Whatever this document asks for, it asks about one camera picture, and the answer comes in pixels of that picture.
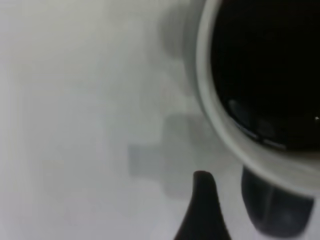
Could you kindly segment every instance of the mug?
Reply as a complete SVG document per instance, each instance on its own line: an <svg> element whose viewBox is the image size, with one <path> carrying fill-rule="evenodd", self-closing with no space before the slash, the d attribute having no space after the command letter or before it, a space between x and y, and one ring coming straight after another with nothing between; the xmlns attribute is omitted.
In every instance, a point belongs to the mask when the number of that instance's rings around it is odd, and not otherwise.
<svg viewBox="0 0 320 240"><path fill-rule="evenodd" d="M185 70L203 114L228 149L243 162L242 196L253 224L269 235L293 237L306 227L313 198L320 196L320 152L279 151L257 144L227 114L217 95L211 66L213 33L221 6L221 0L191 1L183 37ZM250 198L255 194L252 191L262 191L266 197L273 195L272 199L289 201L291 208L283 204L276 209L304 220L296 222L296 227L285 222L277 223L279 229L261 227L257 212L252 209L253 200ZM295 209L302 209L302 212L297 213Z"/></svg>

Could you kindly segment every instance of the white mug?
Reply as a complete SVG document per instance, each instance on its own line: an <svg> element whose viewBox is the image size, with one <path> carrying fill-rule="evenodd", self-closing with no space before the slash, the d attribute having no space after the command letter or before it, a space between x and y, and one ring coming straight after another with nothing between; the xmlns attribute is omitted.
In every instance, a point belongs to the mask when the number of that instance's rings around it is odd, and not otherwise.
<svg viewBox="0 0 320 240"><path fill-rule="evenodd" d="M261 179L293 194L320 196L320 153L277 151L244 135L228 116L216 93L211 47L220 0L194 0L184 31L184 61L198 102L219 137L244 166Z"/></svg>

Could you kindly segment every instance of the black object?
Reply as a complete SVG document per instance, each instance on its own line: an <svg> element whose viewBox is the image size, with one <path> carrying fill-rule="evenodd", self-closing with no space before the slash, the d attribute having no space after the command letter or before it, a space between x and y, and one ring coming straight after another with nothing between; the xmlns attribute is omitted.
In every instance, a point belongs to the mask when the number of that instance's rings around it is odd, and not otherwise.
<svg viewBox="0 0 320 240"><path fill-rule="evenodd" d="M231 240L209 172L194 173L191 202L175 240Z"/></svg>
<svg viewBox="0 0 320 240"><path fill-rule="evenodd" d="M292 238L306 229L314 206L312 198L281 190L245 168L241 188L248 215L263 234Z"/></svg>
<svg viewBox="0 0 320 240"><path fill-rule="evenodd" d="M320 1L223 0L211 65L238 127L277 149L320 149Z"/></svg>

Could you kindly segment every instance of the white table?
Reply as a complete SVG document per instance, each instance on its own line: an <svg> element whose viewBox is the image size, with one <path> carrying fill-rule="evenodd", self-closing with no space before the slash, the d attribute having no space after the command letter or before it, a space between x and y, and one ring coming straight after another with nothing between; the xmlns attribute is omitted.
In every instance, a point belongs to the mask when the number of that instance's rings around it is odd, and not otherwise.
<svg viewBox="0 0 320 240"><path fill-rule="evenodd" d="M264 239L187 83L187 6L0 1L1 240L172 239L196 170L216 178L233 239Z"/></svg>

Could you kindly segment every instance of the liquid surface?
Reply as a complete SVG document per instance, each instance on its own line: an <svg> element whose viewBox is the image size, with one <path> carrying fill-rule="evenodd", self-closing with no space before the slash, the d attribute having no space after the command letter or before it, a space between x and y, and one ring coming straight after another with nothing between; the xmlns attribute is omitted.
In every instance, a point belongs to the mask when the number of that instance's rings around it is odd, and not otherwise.
<svg viewBox="0 0 320 240"><path fill-rule="evenodd" d="M320 3L224 1L211 64L223 106L258 141L320 148Z"/></svg>

